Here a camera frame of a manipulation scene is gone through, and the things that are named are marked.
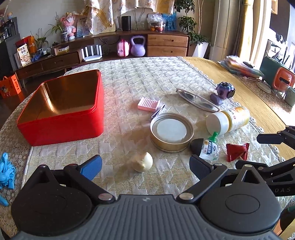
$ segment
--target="yellow curtain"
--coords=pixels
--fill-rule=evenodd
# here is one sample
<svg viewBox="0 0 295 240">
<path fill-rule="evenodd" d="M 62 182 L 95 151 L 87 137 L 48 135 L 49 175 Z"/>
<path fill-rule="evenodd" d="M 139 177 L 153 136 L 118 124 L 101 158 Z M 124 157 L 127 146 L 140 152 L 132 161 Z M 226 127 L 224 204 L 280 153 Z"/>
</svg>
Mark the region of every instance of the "yellow curtain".
<svg viewBox="0 0 295 240">
<path fill-rule="evenodd" d="M 241 25 L 241 37 L 237 55 L 243 60 L 250 60 L 253 37 L 253 3 L 254 0 L 244 0 Z"/>
<path fill-rule="evenodd" d="M 172 13 L 174 0 L 84 0 L 82 15 L 91 34 L 99 34 L 114 24 L 114 19 L 138 7 L 151 8 L 158 13 Z"/>
</svg>

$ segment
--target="pink soap dish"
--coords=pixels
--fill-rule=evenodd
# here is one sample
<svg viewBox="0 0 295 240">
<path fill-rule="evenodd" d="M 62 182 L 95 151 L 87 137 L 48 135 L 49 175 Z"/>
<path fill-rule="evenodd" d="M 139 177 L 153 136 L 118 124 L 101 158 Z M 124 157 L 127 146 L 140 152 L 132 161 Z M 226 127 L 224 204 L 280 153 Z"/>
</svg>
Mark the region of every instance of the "pink soap dish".
<svg viewBox="0 0 295 240">
<path fill-rule="evenodd" d="M 151 100 L 148 98 L 141 98 L 141 100 L 138 103 L 138 109 L 149 111 L 149 112 L 155 112 L 157 108 L 159 107 L 160 101 Z"/>
</svg>

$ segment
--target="small bottle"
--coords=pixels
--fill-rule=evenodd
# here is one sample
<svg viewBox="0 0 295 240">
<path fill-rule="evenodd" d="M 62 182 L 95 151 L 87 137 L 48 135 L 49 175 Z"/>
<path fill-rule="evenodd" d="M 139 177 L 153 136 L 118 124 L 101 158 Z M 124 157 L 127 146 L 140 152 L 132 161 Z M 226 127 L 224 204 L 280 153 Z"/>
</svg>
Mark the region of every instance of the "small bottle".
<svg viewBox="0 0 295 240">
<path fill-rule="evenodd" d="M 220 147 L 216 144 L 216 137 L 218 133 L 214 132 L 208 139 L 197 138 L 191 141 L 190 149 L 193 154 L 200 158 L 209 161 L 218 160 Z"/>
<path fill-rule="evenodd" d="M 249 119 L 249 110 L 245 107 L 237 107 L 208 115 L 206 127 L 210 134 L 217 132 L 219 135 L 223 135 L 245 126 Z"/>
</svg>

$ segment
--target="kettlebell handle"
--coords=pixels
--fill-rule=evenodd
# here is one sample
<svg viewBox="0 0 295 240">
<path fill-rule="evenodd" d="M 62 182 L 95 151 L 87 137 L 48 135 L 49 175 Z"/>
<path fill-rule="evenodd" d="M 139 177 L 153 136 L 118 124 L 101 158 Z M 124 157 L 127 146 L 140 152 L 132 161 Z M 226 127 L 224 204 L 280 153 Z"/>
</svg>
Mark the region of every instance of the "kettlebell handle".
<svg viewBox="0 0 295 240">
<path fill-rule="evenodd" d="M 143 46 L 145 45 L 145 37 L 144 37 L 144 36 L 133 36 L 133 37 L 130 39 L 131 44 L 132 44 L 133 46 L 135 45 L 133 39 L 136 39 L 136 38 L 141 38 L 141 39 L 143 39 L 143 43 L 142 43 L 142 45 L 143 45 Z"/>
</svg>

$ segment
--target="white planter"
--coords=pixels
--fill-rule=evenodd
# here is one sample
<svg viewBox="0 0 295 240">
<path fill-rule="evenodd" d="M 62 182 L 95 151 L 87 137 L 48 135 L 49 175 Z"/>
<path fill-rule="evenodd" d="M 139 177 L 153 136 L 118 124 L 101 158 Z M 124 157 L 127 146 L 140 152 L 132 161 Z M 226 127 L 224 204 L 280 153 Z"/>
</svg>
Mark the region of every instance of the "white planter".
<svg viewBox="0 0 295 240">
<path fill-rule="evenodd" d="M 208 43 L 197 45 L 193 53 L 193 57 L 203 58 L 208 47 Z"/>
</svg>

